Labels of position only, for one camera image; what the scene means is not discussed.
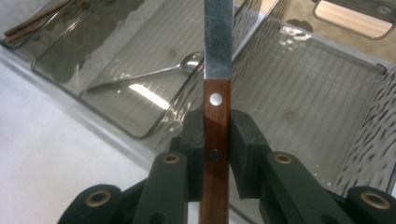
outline screw hole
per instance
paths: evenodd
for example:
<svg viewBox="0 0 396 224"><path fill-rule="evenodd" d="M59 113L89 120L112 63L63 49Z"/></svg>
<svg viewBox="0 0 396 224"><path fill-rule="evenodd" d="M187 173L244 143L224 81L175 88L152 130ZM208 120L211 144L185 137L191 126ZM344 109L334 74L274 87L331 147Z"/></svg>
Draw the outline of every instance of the screw hole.
<svg viewBox="0 0 396 224"><path fill-rule="evenodd" d="M370 204L372 207L387 210L390 209L390 203L381 195L371 192L371 191L364 191L361 194L361 199L365 202Z"/></svg>
<svg viewBox="0 0 396 224"><path fill-rule="evenodd" d="M290 164L293 161L290 156L284 154L275 155L275 160L283 164Z"/></svg>
<svg viewBox="0 0 396 224"><path fill-rule="evenodd" d="M175 163L178 162L180 158L177 155L167 155L163 157L163 162L165 163Z"/></svg>
<svg viewBox="0 0 396 224"><path fill-rule="evenodd" d="M89 207L98 207L110 201L111 193L106 189L99 189L91 193L85 200Z"/></svg>

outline wooden handle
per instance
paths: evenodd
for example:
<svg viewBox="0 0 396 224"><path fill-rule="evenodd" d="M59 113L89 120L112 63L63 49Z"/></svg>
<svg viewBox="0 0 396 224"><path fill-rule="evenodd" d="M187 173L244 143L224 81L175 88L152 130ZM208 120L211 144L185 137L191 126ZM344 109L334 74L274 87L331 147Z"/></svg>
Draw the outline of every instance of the wooden handle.
<svg viewBox="0 0 396 224"><path fill-rule="evenodd" d="M383 21L374 16L360 13L353 8L349 9L327 1L319 3L315 14L325 21L373 38L385 35L393 26L389 21Z"/></svg>
<svg viewBox="0 0 396 224"><path fill-rule="evenodd" d="M228 223L228 145L231 109L231 81L205 80L205 168L204 196L200 204L200 224ZM210 98L217 93L220 105Z"/></svg>
<svg viewBox="0 0 396 224"><path fill-rule="evenodd" d="M39 22L38 24L29 27L28 29L25 29L19 33L16 33L15 35L11 35L9 37L7 37L4 42L8 43L8 44L13 44L15 42L18 42L22 39L24 39L26 36L38 31L43 25L45 24L44 21Z"/></svg>
<svg viewBox="0 0 396 224"><path fill-rule="evenodd" d="M33 18L29 19L28 21L25 21L17 26L15 26L14 28L7 30L4 32L4 35L6 36L11 36L11 35L15 35L17 32L25 29L28 26L33 25L34 23L41 21L42 19L48 17L49 15L52 15L56 12L58 12L62 7L64 7L70 0L66 0L61 2L60 4L51 7L41 13L39 13L38 15L34 16Z"/></svg>

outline spoon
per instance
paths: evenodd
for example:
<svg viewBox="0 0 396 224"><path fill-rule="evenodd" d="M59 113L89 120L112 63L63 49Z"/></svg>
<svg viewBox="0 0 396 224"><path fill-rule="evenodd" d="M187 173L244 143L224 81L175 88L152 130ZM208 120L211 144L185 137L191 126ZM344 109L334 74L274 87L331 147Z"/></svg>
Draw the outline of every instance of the spoon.
<svg viewBox="0 0 396 224"><path fill-rule="evenodd" d="M137 76L133 76L133 77L123 78L123 79L120 79L120 80L114 80L114 81L102 83L102 84L99 84L99 85L96 85L96 86L89 87L87 89L87 92L98 91L98 90L101 90L101 89L118 86L120 84L123 84L126 81L130 81L130 80L135 79L135 78L159 75L161 73L172 71L172 70L175 70L175 69L181 69L182 71L190 74L203 58L204 58L204 53L203 52L201 52L201 51L194 52L194 53L191 53L191 54L187 55L183 59L183 61L181 61L181 63L178 64L178 65L175 65L175 66L172 66L172 67L167 67L167 68L164 68L164 69L161 69L161 70L158 70L158 71L155 71L155 72L151 72L151 73L146 73L146 74L137 75Z"/></svg>

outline knife blade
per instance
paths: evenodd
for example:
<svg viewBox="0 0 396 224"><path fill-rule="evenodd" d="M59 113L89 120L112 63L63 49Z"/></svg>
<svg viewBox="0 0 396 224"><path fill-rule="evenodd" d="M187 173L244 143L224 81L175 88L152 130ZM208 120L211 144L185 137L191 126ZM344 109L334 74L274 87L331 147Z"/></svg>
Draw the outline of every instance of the knife blade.
<svg viewBox="0 0 396 224"><path fill-rule="evenodd" d="M201 224L228 223L233 0L205 0L205 165Z"/></svg>

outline white countertop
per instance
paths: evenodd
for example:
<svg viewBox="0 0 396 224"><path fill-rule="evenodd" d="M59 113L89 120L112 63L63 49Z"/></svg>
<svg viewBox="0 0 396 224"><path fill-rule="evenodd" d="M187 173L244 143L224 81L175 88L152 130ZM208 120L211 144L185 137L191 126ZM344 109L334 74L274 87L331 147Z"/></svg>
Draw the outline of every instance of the white countertop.
<svg viewBox="0 0 396 224"><path fill-rule="evenodd" d="M147 177L154 153L2 47L0 71L0 223L56 223L84 189ZM230 223L246 222L231 211Z"/></svg>

